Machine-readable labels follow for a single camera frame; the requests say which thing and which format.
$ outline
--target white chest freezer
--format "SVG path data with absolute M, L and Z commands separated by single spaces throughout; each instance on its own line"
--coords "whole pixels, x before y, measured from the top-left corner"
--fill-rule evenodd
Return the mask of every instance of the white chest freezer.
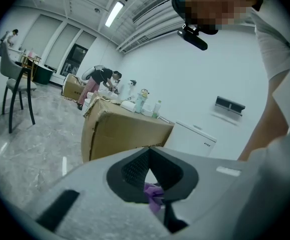
M 164 147 L 183 153 L 207 157 L 215 146 L 216 141 L 216 138 L 203 131 L 177 121 Z

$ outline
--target gray floor tile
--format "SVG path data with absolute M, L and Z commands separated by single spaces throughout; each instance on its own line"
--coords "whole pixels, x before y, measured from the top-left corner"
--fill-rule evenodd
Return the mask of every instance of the gray floor tile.
M 82 164 L 84 118 L 77 104 L 64 99 L 60 87 L 37 86 L 32 92 L 35 125 L 26 93 L 24 110 L 20 109 L 19 96 L 16 98 L 12 134 L 8 130 L 10 99 L 7 114 L 0 116 L 0 191 L 20 208 L 63 176 L 64 157 L 67 173 Z

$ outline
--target head-mounted camera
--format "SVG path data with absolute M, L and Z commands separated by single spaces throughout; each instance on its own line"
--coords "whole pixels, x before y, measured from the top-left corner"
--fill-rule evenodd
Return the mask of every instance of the head-mounted camera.
M 195 20 L 190 17 L 186 17 L 185 5 L 180 0 L 171 0 L 174 10 L 185 20 L 185 24 L 182 29 L 178 30 L 177 34 L 182 37 L 185 41 L 196 46 L 202 51 L 208 48 L 207 43 L 198 37 L 199 32 L 203 32 L 207 35 L 214 35 L 218 32 L 214 25 L 198 25 Z M 197 24 L 197 27 L 191 28 L 190 25 Z

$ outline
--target window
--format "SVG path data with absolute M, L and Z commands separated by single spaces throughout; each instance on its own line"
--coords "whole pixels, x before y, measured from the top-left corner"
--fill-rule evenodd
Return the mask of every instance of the window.
M 87 34 L 86 32 L 82 32 L 80 37 L 77 39 L 76 44 L 89 50 L 89 48 L 93 44 L 94 40 L 96 40 L 95 37 L 93 37 L 90 34 Z
M 40 15 L 29 30 L 22 49 L 35 52 L 39 57 L 42 56 L 50 38 L 60 26 L 61 21 L 47 16 Z
M 82 46 L 74 44 L 74 46 L 71 48 L 70 53 L 68 54 L 68 57 L 64 63 L 63 68 L 61 69 L 60 74 L 64 77 L 66 77 L 68 74 L 75 75 L 87 51 L 88 50 L 83 48 Z
M 82 32 L 66 58 L 60 73 L 62 76 L 75 75 L 77 73 L 80 63 L 95 39 L 92 35 Z
M 46 67 L 57 71 L 61 59 L 63 58 L 67 48 L 69 47 L 70 43 L 72 42 L 78 31 L 78 28 L 69 24 L 66 25 L 66 27 L 58 36 L 56 42 L 50 50 L 50 53 L 45 62 Z

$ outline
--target person in background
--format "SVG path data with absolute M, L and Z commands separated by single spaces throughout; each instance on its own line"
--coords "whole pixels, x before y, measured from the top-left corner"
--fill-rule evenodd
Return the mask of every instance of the person in background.
M 0 38 L 0 46 L 2 42 L 6 42 L 8 47 L 14 46 L 16 42 L 16 38 L 18 36 L 18 29 L 14 29 L 12 32 L 7 31 L 1 38 Z
M 103 85 L 106 88 L 114 92 L 116 88 L 111 83 L 110 78 L 112 77 L 114 80 L 119 80 L 121 76 L 122 76 L 121 73 L 119 73 L 118 71 L 112 71 L 109 68 L 105 67 L 102 69 L 94 70 L 91 73 L 88 83 L 86 84 L 83 92 L 81 93 L 79 100 L 77 101 L 78 109 L 82 110 L 85 99 L 87 98 L 87 93 L 89 92 L 94 93 L 98 91 L 101 82 L 103 82 Z
M 277 0 L 173 0 L 176 12 L 201 29 L 230 24 L 251 8 L 255 33 L 268 77 L 264 112 L 239 160 L 287 134 L 288 125 L 272 94 L 290 70 L 290 17 Z
M 14 29 L 11 33 L 8 33 L 4 42 L 7 42 L 9 47 L 13 47 L 15 45 L 17 36 L 18 36 L 18 29 Z

